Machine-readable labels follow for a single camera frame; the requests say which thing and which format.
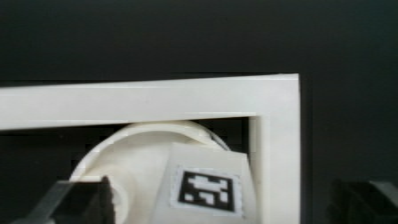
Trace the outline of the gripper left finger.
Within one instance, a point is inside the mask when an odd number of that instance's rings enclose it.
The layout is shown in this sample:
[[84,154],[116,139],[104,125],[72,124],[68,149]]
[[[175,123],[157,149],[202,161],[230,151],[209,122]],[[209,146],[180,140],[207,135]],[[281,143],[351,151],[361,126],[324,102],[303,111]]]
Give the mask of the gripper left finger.
[[17,224],[116,224],[109,178],[59,181]]

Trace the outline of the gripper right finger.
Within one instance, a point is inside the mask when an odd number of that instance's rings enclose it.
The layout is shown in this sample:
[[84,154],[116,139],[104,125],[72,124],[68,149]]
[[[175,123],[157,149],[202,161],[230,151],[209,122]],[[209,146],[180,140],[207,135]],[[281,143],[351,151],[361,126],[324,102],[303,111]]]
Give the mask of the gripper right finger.
[[398,224],[398,186],[386,181],[337,180],[328,220],[328,224]]

